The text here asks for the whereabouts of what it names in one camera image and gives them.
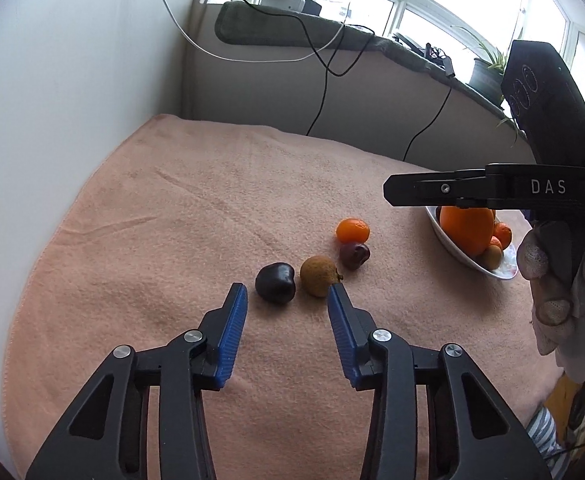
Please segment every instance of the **gloved hand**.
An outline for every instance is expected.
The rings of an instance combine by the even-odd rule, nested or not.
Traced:
[[[517,265],[530,281],[533,295],[533,329],[541,355],[555,352],[557,365],[576,383],[585,381],[585,252],[570,288],[558,277],[572,263],[557,254],[570,255],[570,236],[564,222],[547,222],[533,228],[517,250]],[[546,248],[553,248],[549,258]]]

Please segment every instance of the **plant pot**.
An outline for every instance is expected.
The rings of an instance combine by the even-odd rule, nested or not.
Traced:
[[[503,101],[501,93],[503,75],[489,66],[490,63],[476,57],[473,75],[468,86],[483,95],[493,105],[500,107]]]

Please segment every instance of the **orange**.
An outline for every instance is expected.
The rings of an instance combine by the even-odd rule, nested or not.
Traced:
[[[503,251],[503,248],[501,246],[501,242],[499,241],[499,238],[497,238],[496,236],[493,236],[492,238],[490,238],[490,245],[496,245],[497,247],[499,247],[499,249],[501,251]]]
[[[510,242],[513,241],[513,232],[510,230],[510,227],[508,227],[503,222],[498,222],[495,224],[493,236],[498,238],[498,240],[501,242],[502,249],[506,249],[510,245]]]
[[[371,234],[368,224],[361,218],[346,218],[339,222],[335,231],[337,240],[343,244],[358,242],[363,244]]]
[[[458,248],[476,258],[490,245],[495,224],[490,209],[445,205],[439,215],[439,225]]]

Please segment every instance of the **metal pivot screw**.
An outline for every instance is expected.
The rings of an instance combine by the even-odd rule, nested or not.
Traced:
[[[189,330],[184,334],[184,339],[189,343],[196,343],[197,341],[201,341],[204,334],[199,332],[199,330]]]
[[[384,330],[383,328],[380,328],[379,330],[375,330],[373,332],[373,338],[376,339],[377,341],[388,341],[391,339],[391,337],[393,337],[393,334],[391,334],[387,330]]]
[[[445,351],[448,355],[450,355],[450,357],[459,357],[461,354],[463,354],[461,347],[455,343],[446,345]]]
[[[112,355],[117,359],[123,359],[124,357],[128,357],[130,352],[131,350],[128,345],[120,345],[112,351]]]

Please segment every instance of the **fruit bowl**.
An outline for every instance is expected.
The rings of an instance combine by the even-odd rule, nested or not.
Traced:
[[[428,218],[433,225],[433,230],[435,231],[435,235],[439,238],[439,241],[442,245],[448,250],[450,254],[452,254],[455,259],[459,262],[464,264],[471,269],[479,270],[488,276],[493,276],[499,280],[512,280],[517,275],[517,250],[515,249],[514,244],[510,244],[504,250],[504,256],[501,260],[501,264],[495,270],[488,270],[484,267],[480,266],[475,260],[466,256],[466,254],[458,248],[448,235],[444,233],[444,230],[439,225],[437,221],[437,206],[426,206],[426,212],[428,213]]]

